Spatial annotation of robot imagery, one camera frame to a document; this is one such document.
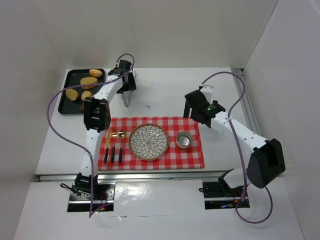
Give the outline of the small round muffin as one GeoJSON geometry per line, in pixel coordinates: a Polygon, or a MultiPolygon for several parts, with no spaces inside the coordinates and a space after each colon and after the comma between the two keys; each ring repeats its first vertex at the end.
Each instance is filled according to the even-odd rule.
{"type": "Polygon", "coordinates": [[[86,98],[91,98],[92,96],[93,93],[91,91],[86,90],[81,94],[81,100],[85,101],[86,98]]]}

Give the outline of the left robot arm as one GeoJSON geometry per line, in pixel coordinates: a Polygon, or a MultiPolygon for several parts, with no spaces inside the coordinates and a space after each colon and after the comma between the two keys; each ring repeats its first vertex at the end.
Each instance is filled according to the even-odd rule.
{"type": "Polygon", "coordinates": [[[137,89],[133,64],[120,60],[110,70],[104,84],[92,97],[84,101],[86,142],[83,162],[75,179],[76,191],[94,195],[99,193],[98,159],[102,137],[111,124],[110,103],[115,94],[122,94],[124,106],[130,103],[131,93],[137,89]]]}

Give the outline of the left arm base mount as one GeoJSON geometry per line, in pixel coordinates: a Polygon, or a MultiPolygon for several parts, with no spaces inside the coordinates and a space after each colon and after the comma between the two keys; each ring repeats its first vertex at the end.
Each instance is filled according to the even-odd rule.
{"type": "MultiPolygon", "coordinates": [[[[91,204],[91,193],[89,191],[76,190],[72,183],[68,186],[61,183],[60,187],[69,190],[68,213],[89,212],[91,204]]],[[[100,190],[94,193],[92,210],[97,212],[113,212],[116,186],[114,183],[102,184],[100,190]]]]}

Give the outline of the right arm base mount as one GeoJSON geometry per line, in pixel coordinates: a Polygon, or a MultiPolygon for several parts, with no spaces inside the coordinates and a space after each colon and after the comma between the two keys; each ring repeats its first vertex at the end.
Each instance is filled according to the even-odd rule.
{"type": "Polygon", "coordinates": [[[205,210],[234,209],[237,205],[239,208],[250,208],[247,197],[245,201],[241,201],[244,186],[230,188],[225,182],[225,176],[231,171],[232,169],[226,171],[216,181],[202,183],[199,191],[203,193],[205,210]]]}

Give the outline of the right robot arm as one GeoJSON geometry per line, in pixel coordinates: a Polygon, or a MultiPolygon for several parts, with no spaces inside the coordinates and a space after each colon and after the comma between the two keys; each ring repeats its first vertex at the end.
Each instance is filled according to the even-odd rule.
{"type": "Polygon", "coordinates": [[[224,181],[231,189],[243,183],[263,189],[286,170],[281,143],[268,140],[234,119],[229,112],[214,100],[209,103],[211,91],[205,88],[194,90],[185,97],[183,116],[206,125],[241,148],[244,169],[233,169],[226,173],[224,181]]]}

